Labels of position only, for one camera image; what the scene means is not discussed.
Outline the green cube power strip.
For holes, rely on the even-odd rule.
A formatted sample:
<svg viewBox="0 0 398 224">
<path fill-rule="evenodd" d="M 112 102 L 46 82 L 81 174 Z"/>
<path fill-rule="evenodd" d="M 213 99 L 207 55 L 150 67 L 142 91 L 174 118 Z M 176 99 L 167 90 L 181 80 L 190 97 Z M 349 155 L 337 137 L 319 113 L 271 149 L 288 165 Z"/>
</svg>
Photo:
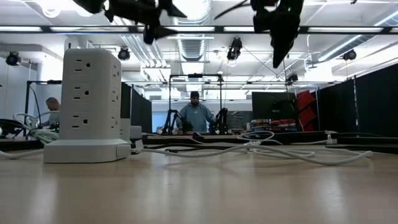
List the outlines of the green cube power strip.
<svg viewBox="0 0 398 224">
<path fill-rule="evenodd" d="M 129 118 L 120 119 L 120 138 L 128 143 L 131 143 L 130 130 L 131 120 Z"/>
</svg>

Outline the neighbouring station black frame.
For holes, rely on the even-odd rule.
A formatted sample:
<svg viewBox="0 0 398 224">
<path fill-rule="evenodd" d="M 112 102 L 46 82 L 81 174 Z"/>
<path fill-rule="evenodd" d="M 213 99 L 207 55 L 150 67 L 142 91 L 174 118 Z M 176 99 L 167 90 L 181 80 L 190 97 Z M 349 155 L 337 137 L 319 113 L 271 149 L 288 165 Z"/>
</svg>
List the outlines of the neighbouring station black frame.
<svg viewBox="0 0 398 224">
<path fill-rule="evenodd" d="M 188 78 L 203 78 L 203 77 L 217 77 L 218 80 L 216 84 L 219 85 L 220 94 L 222 94 L 222 85 L 223 85 L 223 76 L 220 74 L 203 74 L 203 73 L 193 73 L 188 75 L 170 75 L 169 80 L 166 82 L 169 88 L 169 109 L 167 110 L 167 119 L 163 128 L 163 134 L 172 134 L 172 128 L 174 127 L 175 119 L 178 118 L 180 120 L 181 127 L 177 125 L 177 133 L 178 134 L 188 134 L 192 133 L 192 125 L 186 121 L 184 117 L 181 116 L 178 110 L 173 110 L 171 107 L 172 99 L 171 99 L 171 90 L 172 90 L 172 79 L 174 77 L 188 77 Z"/>
<path fill-rule="evenodd" d="M 41 123 L 42 121 L 42 115 L 40 114 L 40 106 L 37 100 L 37 95 L 35 93 L 35 90 L 31 88 L 31 84 L 36 84 L 36 85 L 61 85 L 62 81 L 61 80 L 47 80 L 47 81 L 33 81 L 33 80 L 28 80 L 26 81 L 26 89 L 25 89 L 25 108 L 24 108 L 24 113 L 29 112 L 29 101 L 30 101 L 30 92 L 32 91 L 34 94 L 34 100 L 35 104 L 37 107 L 37 112 L 39 116 L 39 122 Z"/>
</svg>

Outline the desk with coloured boxes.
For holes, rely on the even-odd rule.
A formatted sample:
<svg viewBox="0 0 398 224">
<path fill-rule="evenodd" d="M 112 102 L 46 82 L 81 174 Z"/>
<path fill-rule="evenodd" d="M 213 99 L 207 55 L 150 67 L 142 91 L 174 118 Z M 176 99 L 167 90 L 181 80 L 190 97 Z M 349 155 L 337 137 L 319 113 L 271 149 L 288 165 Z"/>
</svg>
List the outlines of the desk with coloured boxes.
<svg viewBox="0 0 398 224">
<path fill-rule="evenodd" d="M 254 119 L 251 121 L 251 131 L 271 131 L 273 133 L 294 133 L 298 129 L 294 119 Z"/>
</svg>

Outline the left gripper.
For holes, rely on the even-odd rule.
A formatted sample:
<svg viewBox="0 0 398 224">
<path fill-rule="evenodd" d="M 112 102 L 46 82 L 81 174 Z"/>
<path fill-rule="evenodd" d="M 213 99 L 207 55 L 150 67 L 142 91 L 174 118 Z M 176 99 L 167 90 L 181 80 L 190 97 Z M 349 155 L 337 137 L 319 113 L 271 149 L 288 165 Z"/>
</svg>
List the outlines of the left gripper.
<svg viewBox="0 0 398 224">
<path fill-rule="evenodd" d="M 143 41 L 146 44 L 177 34 L 177 31 L 162 26 L 150 26 L 160 24 L 161 9 L 166 10 L 172 17 L 186 17 L 172 0 L 160 0 L 160 9 L 155 6 L 155 0 L 73 0 L 73 2 L 92 14 L 103 11 L 110 22 L 113 22 L 117 16 L 134 21 L 136 24 L 145 24 Z"/>
</svg>

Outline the red bin rack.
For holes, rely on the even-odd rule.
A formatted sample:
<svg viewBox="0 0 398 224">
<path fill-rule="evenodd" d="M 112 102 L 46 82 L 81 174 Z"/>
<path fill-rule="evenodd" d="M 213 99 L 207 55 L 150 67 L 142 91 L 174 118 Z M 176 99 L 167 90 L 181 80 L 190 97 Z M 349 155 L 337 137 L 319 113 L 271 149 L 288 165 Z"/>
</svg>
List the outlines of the red bin rack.
<svg viewBox="0 0 398 224">
<path fill-rule="evenodd" d="M 303 132 L 318 130 L 317 101 L 309 90 L 297 95 L 298 121 Z"/>
</svg>

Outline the black partition wall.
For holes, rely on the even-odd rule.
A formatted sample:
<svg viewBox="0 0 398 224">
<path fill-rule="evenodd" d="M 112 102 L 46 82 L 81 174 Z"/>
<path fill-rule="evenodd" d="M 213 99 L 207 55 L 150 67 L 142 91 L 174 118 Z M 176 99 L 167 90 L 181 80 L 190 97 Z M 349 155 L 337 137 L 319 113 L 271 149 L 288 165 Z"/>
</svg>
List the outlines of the black partition wall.
<svg viewBox="0 0 398 224">
<path fill-rule="evenodd" d="M 398 138 L 398 64 L 323 88 L 320 129 Z"/>
<path fill-rule="evenodd" d="M 152 103 L 133 87 L 121 84 L 121 118 L 129 118 L 130 126 L 141 126 L 143 133 L 152 132 Z"/>
</svg>

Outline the small white plug block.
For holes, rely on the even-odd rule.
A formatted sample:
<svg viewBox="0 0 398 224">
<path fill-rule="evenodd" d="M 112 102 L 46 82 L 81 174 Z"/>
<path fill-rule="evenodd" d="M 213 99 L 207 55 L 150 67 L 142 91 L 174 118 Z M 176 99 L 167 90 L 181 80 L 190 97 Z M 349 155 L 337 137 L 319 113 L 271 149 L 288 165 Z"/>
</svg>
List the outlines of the small white plug block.
<svg viewBox="0 0 398 224">
<path fill-rule="evenodd" d="M 327 145 L 337 144 L 338 133 L 336 131 L 325 131 L 325 134 L 327 135 Z"/>
</svg>

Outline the black monitor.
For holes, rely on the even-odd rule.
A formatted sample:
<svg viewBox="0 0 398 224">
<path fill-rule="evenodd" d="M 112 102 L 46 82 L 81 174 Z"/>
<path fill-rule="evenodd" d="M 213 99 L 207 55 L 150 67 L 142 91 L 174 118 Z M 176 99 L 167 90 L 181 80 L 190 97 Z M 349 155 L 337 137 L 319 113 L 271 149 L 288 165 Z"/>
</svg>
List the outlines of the black monitor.
<svg viewBox="0 0 398 224">
<path fill-rule="evenodd" d="M 294 93 L 252 92 L 254 119 L 297 119 L 297 98 Z"/>
</svg>

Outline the white tower power strip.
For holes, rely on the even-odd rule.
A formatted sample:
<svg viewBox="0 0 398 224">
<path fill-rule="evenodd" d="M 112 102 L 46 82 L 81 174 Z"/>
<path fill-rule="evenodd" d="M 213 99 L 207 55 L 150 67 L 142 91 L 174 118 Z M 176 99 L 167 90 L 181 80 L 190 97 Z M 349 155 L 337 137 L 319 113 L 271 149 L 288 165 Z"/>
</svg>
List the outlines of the white tower power strip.
<svg viewBox="0 0 398 224">
<path fill-rule="evenodd" d="M 121 63 L 104 49 L 68 49 L 63 58 L 58 139 L 44 162 L 100 163 L 129 156 L 121 139 Z"/>
</svg>

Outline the white ceiling pipes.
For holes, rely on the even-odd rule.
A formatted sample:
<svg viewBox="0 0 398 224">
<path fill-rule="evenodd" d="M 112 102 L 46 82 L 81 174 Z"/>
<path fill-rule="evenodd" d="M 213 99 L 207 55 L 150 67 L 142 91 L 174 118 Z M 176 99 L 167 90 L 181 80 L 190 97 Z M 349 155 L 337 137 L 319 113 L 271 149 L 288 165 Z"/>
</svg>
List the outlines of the white ceiling pipes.
<svg viewBox="0 0 398 224">
<path fill-rule="evenodd" d="M 118 26 L 142 25 L 143 31 L 144 31 L 144 26 L 145 26 L 145 24 L 141 24 L 141 23 L 136 24 L 134 21 L 130 21 L 128 19 L 123 19 L 123 18 L 120 18 L 117 16 L 115 16 L 114 21 L 110 22 L 110 23 L 112 25 L 118 25 Z M 127 45 L 129 47 L 132 48 L 132 50 L 134 51 L 134 54 L 136 55 L 136 57 L 139 59 L 139 61 L 141 62 L 141 64 L 144 67 L 152 67 L 152 68 L 166 67 L 167 63 L 162 58 L 159 50 L 157 49 L 156 42 L 153 41 L 152 44 L 146 44 L 143 41 L 143 31 L 141 34 L 126 34 L 126 35 L 122 36 L 122 39 L 123 39 L 123 41 L 127 42 Z"/>
</svg>

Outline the ribbed silver ventilation duct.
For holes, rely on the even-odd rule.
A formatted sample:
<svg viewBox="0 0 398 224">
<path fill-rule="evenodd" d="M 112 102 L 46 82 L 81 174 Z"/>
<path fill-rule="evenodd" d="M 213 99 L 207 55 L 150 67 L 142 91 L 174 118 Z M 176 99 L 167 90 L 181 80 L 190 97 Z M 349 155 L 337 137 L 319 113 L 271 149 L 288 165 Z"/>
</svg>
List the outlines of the ribbed silver ventilation duct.
<svg viewBox="0 0 398 224">
<path fill-rule="evenodd" d="M 187 16 L 187 18 L 173 18 L 173 25 L 202 26 L 209 24 L 212 0 L 172 0 L 172 2 Z M 177 43 L 180 56 L 188 62 L 199 61 L 205 52 L 205 40 L 182 39 Z"/>
</svg>

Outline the long linear ceiling light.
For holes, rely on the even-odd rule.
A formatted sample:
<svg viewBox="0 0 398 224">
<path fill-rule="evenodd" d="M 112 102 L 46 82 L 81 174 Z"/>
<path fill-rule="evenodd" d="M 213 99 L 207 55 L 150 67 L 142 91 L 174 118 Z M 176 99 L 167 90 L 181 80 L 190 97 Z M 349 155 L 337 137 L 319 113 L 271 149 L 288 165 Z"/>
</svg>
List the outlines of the long linear ceiling light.
<svg viewBox="0 0 398 224">
<path fill-rule="evenodd" d="M 178 34 L 253 34 L 253 26 L 167 26 Z M 133 34 L 143 26 L 0 26 L 0 34 Z M 301 26 L 299 34 L 398 35 L 398 26 Z"/>
</svg>

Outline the white USB wall charger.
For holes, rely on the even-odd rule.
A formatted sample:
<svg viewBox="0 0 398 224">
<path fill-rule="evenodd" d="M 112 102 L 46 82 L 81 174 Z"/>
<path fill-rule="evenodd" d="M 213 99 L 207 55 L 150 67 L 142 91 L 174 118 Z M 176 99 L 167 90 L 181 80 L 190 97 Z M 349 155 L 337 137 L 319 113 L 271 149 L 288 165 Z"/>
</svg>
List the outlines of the white USB wall charger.
<svg viewBox="0 0 398 224">
<path fill-rule="evenodd" d="M 141 126 L 130 126 L 130 140 L 136 140 L 142 138 L 142 127 Z"/>
</svg>

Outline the smooth silver ceiling duct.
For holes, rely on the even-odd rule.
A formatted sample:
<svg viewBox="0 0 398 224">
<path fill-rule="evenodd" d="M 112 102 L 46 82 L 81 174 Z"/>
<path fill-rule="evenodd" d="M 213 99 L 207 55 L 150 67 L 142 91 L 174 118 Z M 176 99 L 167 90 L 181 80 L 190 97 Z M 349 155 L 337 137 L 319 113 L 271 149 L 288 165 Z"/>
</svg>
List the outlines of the smooth silver ceiling duct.
<svg viewBox="0 0 398 224">
<path fill-rule="evenodd" d="M 347 53 L 355 47 L 371 40 L 376 35 L 349 35 L 347 38 L 337 42 L 328 49 L 318 54 L 317 60 L 319 62 L 326 62 L 340 55 Z"/>
</svg>

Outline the black power strip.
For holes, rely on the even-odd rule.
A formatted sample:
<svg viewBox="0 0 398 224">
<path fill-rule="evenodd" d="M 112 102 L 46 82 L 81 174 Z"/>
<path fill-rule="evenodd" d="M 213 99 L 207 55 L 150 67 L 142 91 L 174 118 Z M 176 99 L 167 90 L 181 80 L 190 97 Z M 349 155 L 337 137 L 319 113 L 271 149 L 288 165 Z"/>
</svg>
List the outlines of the black power strip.
<svg viewBox="0 0 398 224">
<path fill-rule="evenodd" d="M 248 142 L 259 142 L 261 145 L 312 145 L 326 144 L 325 132 L 301 132 L 301 133 L 272 133 L 251 132 L 237 136 L 238 139 Z"/>
</svg>

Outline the person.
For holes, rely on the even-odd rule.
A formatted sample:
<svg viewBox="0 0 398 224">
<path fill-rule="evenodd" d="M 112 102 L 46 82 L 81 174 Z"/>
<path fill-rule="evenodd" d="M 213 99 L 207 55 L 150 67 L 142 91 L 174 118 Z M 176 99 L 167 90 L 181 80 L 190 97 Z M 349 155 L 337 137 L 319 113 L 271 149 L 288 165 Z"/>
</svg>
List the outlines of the person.
<svg viewBox="0 0 398 224">
<path fill-rule="evenodd" d="M 46 100 L 46 105 L 47 105 L 47 108 L 50 111 L 50 114 L 49 114 L 48 121 L 46 121 L 44 123 L 44 125 L 45 126 L 50 126 L 50 125 L 59 123 L 59 121 L 60 121 L 60 113 L 59 113 L 59 111 L 60 111 L 60 108 L 61 108 L 61 104 L 59 103 L 59 101 L 56 98 L 54 98 L 54 97 L 50 97 L 50 98 L 48 98 Z"/>
<path fill-rule="evenodd" d="M 180 114 L 186 123 L 192 125 L 192 131 L 207 132 L 207 126 L 215 122 L 215 116 L 204 104 L 200 103 L 199 97 L 199 92 L 192 91 L 190 102 L 180 110 Z"/>
</svg>

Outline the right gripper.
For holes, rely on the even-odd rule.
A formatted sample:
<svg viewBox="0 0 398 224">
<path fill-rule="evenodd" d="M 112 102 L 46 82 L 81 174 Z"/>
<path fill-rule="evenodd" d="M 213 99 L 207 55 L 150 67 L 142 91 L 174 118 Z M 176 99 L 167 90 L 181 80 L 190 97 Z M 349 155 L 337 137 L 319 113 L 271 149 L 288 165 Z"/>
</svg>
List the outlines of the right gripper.
<svg viewBox="0 0 398 224">
<path fill-rule="evenodd" d="M 272 32 L 272 65 L 277 68 L 298 36 L 303 0 L 251 0 L 251 7 L 254 32 Z"/>
</svg>

